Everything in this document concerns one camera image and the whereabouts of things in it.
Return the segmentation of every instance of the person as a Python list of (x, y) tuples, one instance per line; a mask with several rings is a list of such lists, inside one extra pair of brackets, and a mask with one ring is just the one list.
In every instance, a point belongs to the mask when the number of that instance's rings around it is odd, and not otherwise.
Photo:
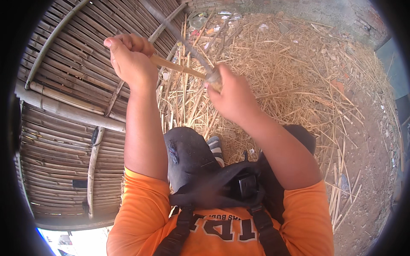
[[(221, 170), (220, 141), (213, 137), (207, 144), (187, 127), (163, 135), (155, 94), (158, 72), (150, 61), (155, 49), (147, 39), (123, 34), (107, 38), (104, 45), (111, 51), (115, 72), (130, 87), (125, 189), (108, 235), (107, 255), (153, 255), (182, 212), (169, 217), (168, 180), (179, 191), (204, 173)], [(266, 193), (263, 212), (272, 216), (269, 221), (287, 255), (333, 255), (328, 197), (312, 155), (315, 138), (301, 126), (279, 125), (258, 106), (244, 77), (226, 65), (218, 68), (222, 91), (205, 84), (207, 93), (221, 116), (239, 125), (262, 149), (257, 163)], [(175, 255), (265, 255), (256, 219), (246, 207), (195, 208), (193, 214), (190, 231)]]

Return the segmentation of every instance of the orange t-shirt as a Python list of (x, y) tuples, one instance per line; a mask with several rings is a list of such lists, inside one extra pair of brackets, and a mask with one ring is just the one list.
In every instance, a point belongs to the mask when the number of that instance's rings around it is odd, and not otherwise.
[[(123, 204), (108, 235), (107, 255), (152, 255), (176, 226), (169, 218), (169, 185), (125, 169)], [(333, 255), (324, 181), (285, 190), (283, 225), (273, 220), (291, 255)], [(243, 207), (194, 211), (184, 255), (265, 255), (252, 216)]]

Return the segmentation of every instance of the hand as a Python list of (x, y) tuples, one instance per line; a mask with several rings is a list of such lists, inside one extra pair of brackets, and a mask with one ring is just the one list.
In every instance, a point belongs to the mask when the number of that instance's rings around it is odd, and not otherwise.
[(222, 91), (219, 94), (212, 86), (205, 84), (209, 98), (221, 115), (242, 126), (250, 118), (262, 114), (255, 96), (245, 77), (232, 73), (225, 64), (218, 65), (222, 79)]
[(111, 51), (111, 65), (115, 73), (131, 90), (155, 90), (158, 71), (149, 59), (155, 48), (146, 38), (121, 34), (108, 37), (104, 45)]

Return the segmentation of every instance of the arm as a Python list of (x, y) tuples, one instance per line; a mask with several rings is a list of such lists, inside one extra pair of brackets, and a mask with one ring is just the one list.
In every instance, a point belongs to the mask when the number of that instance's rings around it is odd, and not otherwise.
[(108, 255), (136, 255), (143, 243), (168, 222), (168, 157), (161, 130), (155, 86), (154, 47), (131, 35), (109, 37), (111, 64), (130, 86), (127, 106), (122, 206), (107, 240)]
[(244, 77), (219, 66), (222, 91), (208, 94), (221, 115), (244, 129), (262, 148), (276, 178), (286, 190), (305, 188), (321, 180), (314, 157), (288, 131), (264, 113)]
[(111, 50), (115, 72), (130, 86), (124, 165), (133, 172), (168, 181), (168, 157), (155, 97), (158, 72), (149, 60), (154, 46), (134, 34), (109, 37), (104, 45)]
[(333, 255), (329, 204), (319, 167), (295, 137), (263, 113), (244, 77), (220, 65), (222, 91), (207, 86), (221, 115), (242, 127), (262, 148), (285, 189), (280, 233), (291, 255)]

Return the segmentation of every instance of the bamboo wall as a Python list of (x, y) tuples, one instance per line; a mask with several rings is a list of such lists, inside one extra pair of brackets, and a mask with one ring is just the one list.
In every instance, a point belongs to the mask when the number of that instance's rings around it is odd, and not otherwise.
[[(23, 107), (22, 125), (21, 165), (35, 217), (80, 217), (87, 189), (74, 188), (72, 180), (87, 180), (95, 127), (30, 105)], [(119, 209), (124, 139), (124, 134), (107, 130), (101, 142), (93, 199), (99, 214)]]
[[(176, 0), (152, 0), (165, 16), (179, 4)], [(78, 4), (55, 0), (38, 23), (21, 60), (18, 78), (27, 76), (51, 32)], [(181, 27), (184, 14), (173, 20)], [(107, 109), (120, 83), (110, 64), (105, 38), (135, 33), (148, 38), (160, 23), (137, 0), (93, 0), (87, 3), (59, 33), (47, 51), (34, 82)], [(176, 39), (163, 31), (154, 42), (159, 56), (166, 57)], [(124, 84), (112, 114), (125, 116), (130, 89)], [(87, 218), (82, 203), (86, 188), (74, 188), (72, 180), (87, 180), (91, 136), (96, 127), (24, 104), (20, 158), (24, 185), (35, 218)], [(125, 134), (106, 130), (95, 169), (93, 205), (96, 215), (115, 213), (120, 206), (124, 169)]]
[[(26, 81), (43, 44), (77, 0), (56, 0), (36, 27), (21, 61), (18, 78)], [(178, 7), (176, 0), (151, 1), (165, 16)], [(148, 38), (160, 25), (136, 0), (95, 0), (88, 3), (65, 26), (48, 50), (35, 77), (36, 82), (84, 102), (106, 109), (121, 79), (110, 64), (109, 36), (135, 33)], [(173, 23), (180, 27), (183, 14)], [(167, 29), (155, 41), (158, 55), (166, 57), (176, 39)], [(112, 112), (125, 115), (130, 89), (125, 84)]]

